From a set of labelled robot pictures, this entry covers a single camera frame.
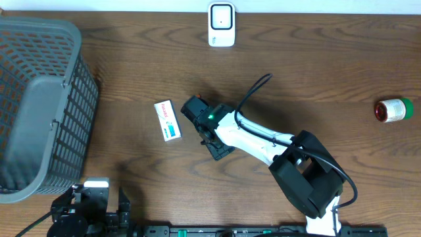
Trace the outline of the white blue medicine box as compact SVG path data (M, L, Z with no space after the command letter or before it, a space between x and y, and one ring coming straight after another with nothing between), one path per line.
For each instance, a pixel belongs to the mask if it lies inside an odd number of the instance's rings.
M170 141L181 138L182 134L170 100L154 104L164 140Z

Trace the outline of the white jar green lid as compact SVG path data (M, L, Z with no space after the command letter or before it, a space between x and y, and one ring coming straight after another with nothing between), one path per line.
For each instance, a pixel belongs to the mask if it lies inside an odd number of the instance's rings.
M404 97L383 100L375 104L374 114L380 122L407 120L414 114L414 105L411 100Z

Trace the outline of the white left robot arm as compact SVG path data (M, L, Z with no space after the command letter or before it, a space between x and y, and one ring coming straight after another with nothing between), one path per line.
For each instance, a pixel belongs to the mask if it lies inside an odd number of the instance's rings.
M78 184L67 189L51 205L53 225L48 236L137 236L130 221L131 204L119 191L118 210L108 212L109 189Z

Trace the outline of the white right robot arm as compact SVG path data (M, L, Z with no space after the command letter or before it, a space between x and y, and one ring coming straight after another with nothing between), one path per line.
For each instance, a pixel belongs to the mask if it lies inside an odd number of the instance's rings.
M240 149L267 165L289 202L305 215L307 233L339 234L341 224L334 208L345 175L313 134L275 132L227 105L211 107L196 95L184 103L181 112L213 159L218 161Z

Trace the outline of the white barcode scanner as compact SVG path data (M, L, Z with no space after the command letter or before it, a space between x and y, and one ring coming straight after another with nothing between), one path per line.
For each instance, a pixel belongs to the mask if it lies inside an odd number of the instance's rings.
M235 7L230 2L213 2L208 7L208 43L231 47L235 43Z

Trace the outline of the dark grey plastic basket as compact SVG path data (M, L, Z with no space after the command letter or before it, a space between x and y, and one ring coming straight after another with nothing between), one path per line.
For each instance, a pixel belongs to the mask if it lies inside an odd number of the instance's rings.
M99 100L81 47L70 22L1 18L1 203L79 181Z

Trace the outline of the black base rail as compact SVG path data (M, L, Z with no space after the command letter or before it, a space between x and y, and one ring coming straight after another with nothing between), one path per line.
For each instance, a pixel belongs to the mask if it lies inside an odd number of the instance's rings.
M171 227L140 226L131 234L134 237L253 237L253 236L310 236L304 226L283 225L275 227ZM334 236L388 237L386 227L342 226Z

